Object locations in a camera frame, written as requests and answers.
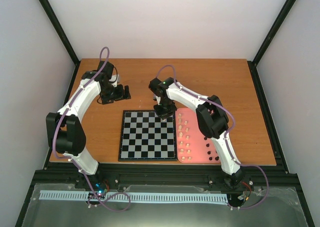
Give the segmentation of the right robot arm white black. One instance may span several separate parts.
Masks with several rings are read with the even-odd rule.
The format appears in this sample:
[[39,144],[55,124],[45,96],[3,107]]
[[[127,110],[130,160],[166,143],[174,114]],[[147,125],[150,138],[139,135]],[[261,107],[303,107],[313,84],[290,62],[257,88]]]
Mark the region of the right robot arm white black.
[[229,112],[222,106],[220,99],[215,95],[208,97],[196,93],[172,77],[164,81],[154,78],[148,88],[155,96],[157,104],[153,108],[161,119],[177,111],[175,102],[195,112],[200,132],[211,139],[215,146],[224,172],[224,185],[230,190],[236,189],[244,178],[244,172],[230,140]]

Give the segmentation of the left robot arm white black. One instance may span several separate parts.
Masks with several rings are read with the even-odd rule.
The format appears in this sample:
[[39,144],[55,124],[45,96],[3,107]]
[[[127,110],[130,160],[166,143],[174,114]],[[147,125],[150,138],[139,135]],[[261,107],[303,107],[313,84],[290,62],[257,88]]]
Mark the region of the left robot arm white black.
[[70,100],[56,113],[46,116],[49,147],[58,159],[74,163],[80,173],[87,174],[86,182],[92,188],[103,185],[104,175],[98,172],[99,163],[86,148],[83,117],[96,97],[103,105],[130,99],[129,87],[119,84],[120,75],[86,71]]

